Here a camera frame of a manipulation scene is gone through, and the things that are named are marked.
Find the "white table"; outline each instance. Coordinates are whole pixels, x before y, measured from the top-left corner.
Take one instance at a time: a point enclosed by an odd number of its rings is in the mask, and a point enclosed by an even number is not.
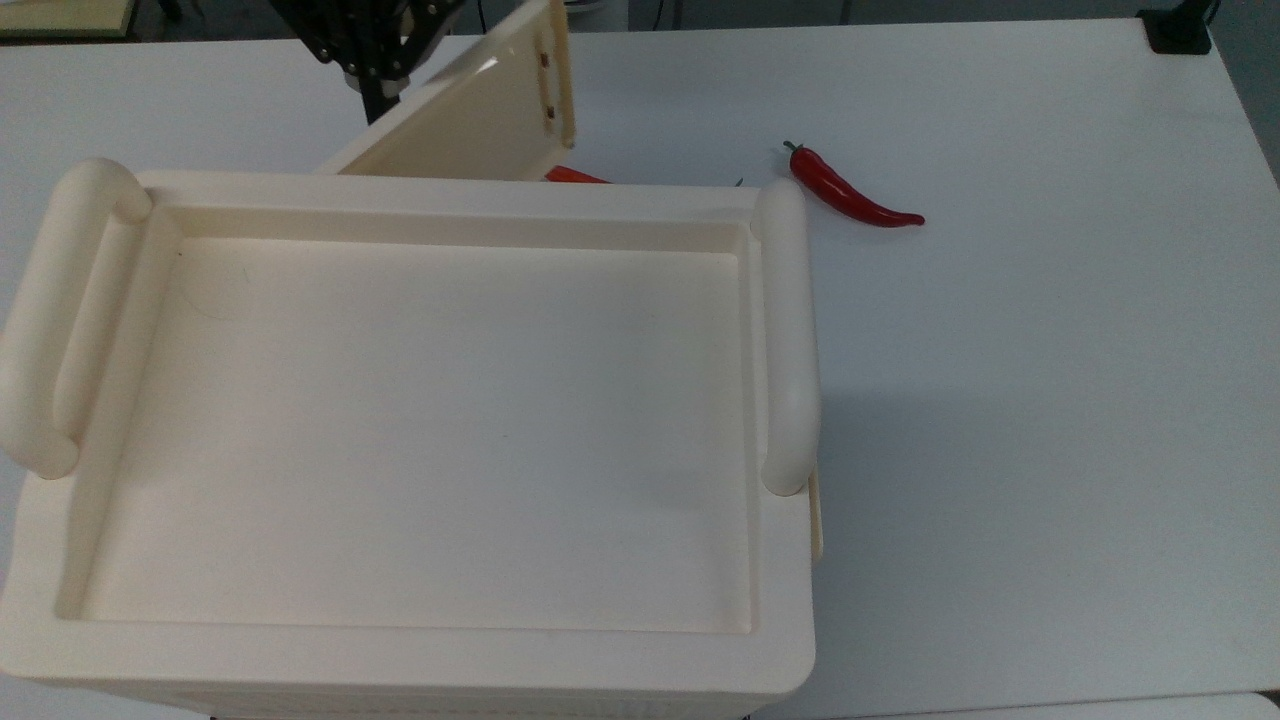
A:
[[[792,140],[929,219],[813,205],[819,661],[762,717],[1280,687],[1280,192],[1216,54],[1082,20],[573,56],[582,170],[760,184]],[[0,47],[0,310],[77,159],[307,172],[361,120],[296,41]]]

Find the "white tray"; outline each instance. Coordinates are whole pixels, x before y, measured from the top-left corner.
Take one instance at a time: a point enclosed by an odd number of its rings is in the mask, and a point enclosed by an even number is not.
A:
[[[60,478],[23,491],[8,671],[264,717],[282,687],[730,716],[808,675],[794,184],[140,179],[63,179],[0,345],[0,441]]]

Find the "gray floor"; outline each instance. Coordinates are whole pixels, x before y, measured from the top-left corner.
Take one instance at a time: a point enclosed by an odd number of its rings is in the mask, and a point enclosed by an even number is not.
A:
[[[479,32],[477,0],[468,0],[458,32]],[[517,0],[483,0],[490,24]],[[669,29],[677,0],[663,0],[659,28]],[[182,20],[165,19],[155,0],[138,0],[133,35],[142,41],[289,37],[268,0],[178,0]],[[628,0],[634,31],[653,28],[659,0]],[[849,22],[925,23],[1126,18],[1138,8],[1174,0],[852,0]],[[842,0],[685,0],[681,28],[836,24]],[[1271,172],[1280,178],[1280,0],[1224,0],[1213,35],[1253,123]]]

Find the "cream plastic tray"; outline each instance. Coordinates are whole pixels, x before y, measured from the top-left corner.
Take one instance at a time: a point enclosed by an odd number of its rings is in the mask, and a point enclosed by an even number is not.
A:
[[[224,717],[780,700],[814,653],[808,263],[787,181],[86,161],[0,342],[33,469],[0,666]]]

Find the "tray handle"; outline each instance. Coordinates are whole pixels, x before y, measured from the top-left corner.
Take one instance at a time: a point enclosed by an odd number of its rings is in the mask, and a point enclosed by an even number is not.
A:
[[[818,457],[822,401],[809,279],[809,238],[800,187],[778,179],[760,191],[751,214],[764,275],[768,439],[760,480],[773,495],[800,492]]]
[[[133,173],[102,158],[78,163],[54,186],[0,340],[0,447],[42,478],[68,475],[79,459],[54,421],[54,386],[106,223],[115,215],[137,225],[150,213]]]

